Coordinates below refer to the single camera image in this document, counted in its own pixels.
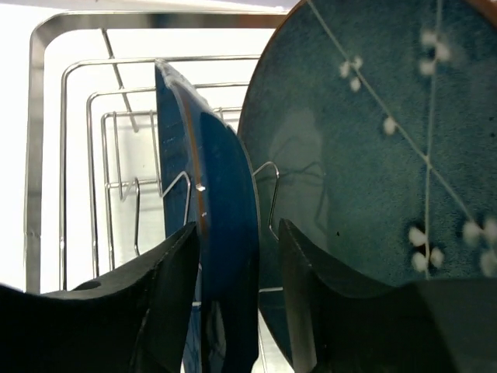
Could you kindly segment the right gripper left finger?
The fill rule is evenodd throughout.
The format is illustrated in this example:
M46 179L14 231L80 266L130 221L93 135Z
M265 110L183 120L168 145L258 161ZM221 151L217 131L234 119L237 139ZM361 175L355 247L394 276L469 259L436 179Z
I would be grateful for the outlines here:
M189 223L154 249L44 295L1 289L3 372L178 372L200 244Z

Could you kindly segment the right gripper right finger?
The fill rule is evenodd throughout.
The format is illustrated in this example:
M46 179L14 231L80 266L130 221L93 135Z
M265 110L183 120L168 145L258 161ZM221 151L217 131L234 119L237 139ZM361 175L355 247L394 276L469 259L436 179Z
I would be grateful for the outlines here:
M496 282L396 288L319 249L291 221L279 253L297 372L494 372Z

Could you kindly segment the navy blue shell dish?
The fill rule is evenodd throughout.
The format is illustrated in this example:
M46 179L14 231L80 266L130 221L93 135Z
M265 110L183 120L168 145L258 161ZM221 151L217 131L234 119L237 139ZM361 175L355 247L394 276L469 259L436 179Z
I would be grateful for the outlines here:
M165 231L196 224L196 287L183 353L188 372L249 372L259 355L259 212L236 133L167 61L155 61Z

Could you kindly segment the dark teal blossom plate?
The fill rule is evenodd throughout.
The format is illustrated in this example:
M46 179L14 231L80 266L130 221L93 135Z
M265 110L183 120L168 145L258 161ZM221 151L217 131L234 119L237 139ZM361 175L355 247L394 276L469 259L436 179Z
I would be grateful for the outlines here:
M283 219L391 287L496 282L494 1L298 2L238 133L259 168L259 307L292 367Z

